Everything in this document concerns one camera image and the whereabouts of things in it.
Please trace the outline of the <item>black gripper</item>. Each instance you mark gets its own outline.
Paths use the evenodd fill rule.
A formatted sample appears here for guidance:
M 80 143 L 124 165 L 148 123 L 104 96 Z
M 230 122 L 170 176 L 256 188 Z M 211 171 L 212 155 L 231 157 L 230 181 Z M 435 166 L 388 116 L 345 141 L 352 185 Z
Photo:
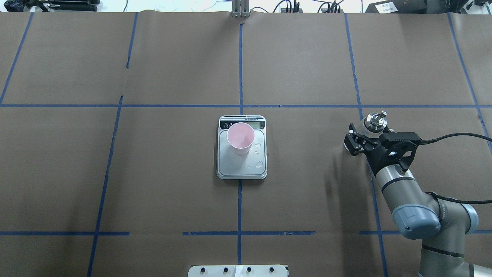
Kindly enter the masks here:
M 343 143 L 352 156 L 364 153 L 375 177 L 383 168 L 399 162 L 396 156 L 390 155 L 392 151 L 388 152 L 397 145 L 397 142 L 389 141 L 381 144 L 379 139 L 367 139 L 367 128 L 364 123 L 349 124 Z

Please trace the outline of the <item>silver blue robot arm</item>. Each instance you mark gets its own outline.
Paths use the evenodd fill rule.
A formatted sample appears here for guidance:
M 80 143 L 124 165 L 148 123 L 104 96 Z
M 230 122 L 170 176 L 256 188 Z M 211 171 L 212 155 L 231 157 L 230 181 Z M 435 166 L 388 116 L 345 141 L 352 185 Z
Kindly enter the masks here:
M 443 139 L 360 123 L 349 125 L 344 145 L 351 155 L 367 158 L 399 233 L 422 241 L 420 277 L 490 277 L 490 268 L 464 259 L 465 237 L 479 224 L 473 207 L 478 202 L 423 192 L 410 171 L 417 147 Z

